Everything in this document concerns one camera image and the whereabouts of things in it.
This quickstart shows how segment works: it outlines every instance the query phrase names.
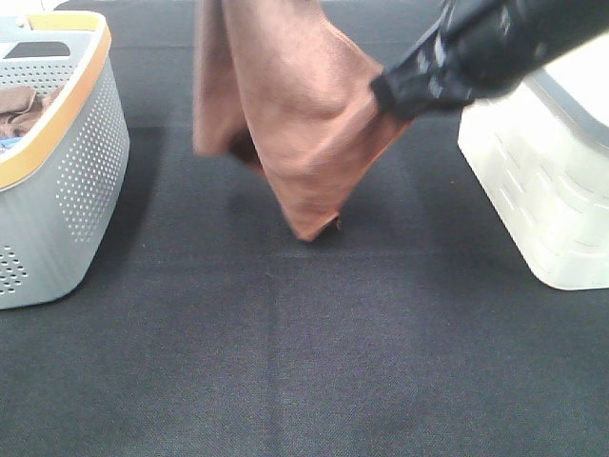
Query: brown cloth in basket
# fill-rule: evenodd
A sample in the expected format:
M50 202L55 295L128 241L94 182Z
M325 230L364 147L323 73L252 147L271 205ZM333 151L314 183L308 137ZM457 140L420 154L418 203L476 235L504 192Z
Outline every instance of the brown cloth in basket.
M46 97L41 97L35 89L26 86L0 89L0 138L25 136L61 89Z
M197 31L197 153L258 170L294 233L313 240L406 127L369 88L382 66L318 0L202 0Z

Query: basket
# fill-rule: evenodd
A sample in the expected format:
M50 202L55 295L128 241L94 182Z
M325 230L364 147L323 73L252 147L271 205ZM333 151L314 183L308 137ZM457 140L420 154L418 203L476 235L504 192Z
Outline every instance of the basket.
M31 44L67 52L6 57ZM109 46L97 13L0 17L0 89L48 94L63 86L34 128L0 154L0 309L72 291L104 236L129 148Z
M459 144L543 283L609 288L609 34L462 117Z

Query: laundry basket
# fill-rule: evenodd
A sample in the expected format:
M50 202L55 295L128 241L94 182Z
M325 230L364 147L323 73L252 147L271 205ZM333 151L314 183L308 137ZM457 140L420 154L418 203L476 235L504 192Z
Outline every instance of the laundry basket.
M40 52L58 44L62 55ZM97 13L0 17L0 89L48 94L63 86L34 128L0 154L0 309L69 293L102 240L129 147L109 45Z

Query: towel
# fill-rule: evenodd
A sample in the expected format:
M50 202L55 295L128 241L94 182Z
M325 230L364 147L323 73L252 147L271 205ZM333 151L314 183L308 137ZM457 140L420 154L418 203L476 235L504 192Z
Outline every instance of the towel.
M0 89L0 137L22 137L57 98L61 87L43 97L35 89L18 86Z
M369 87L383 66L317 0L201 0L196 26L195 151L263 175L312 241L407 127Z

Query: black table surface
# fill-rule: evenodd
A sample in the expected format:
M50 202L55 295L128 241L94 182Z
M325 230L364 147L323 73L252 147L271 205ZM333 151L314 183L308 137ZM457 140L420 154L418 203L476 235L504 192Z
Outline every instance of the black table surface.
M397 59L439 2L338 1ZM0 456L606 456L609 290L537 280L419 119L311 245L191 146L192 2L76 0L113 31L123 191L85 281L0 312Z

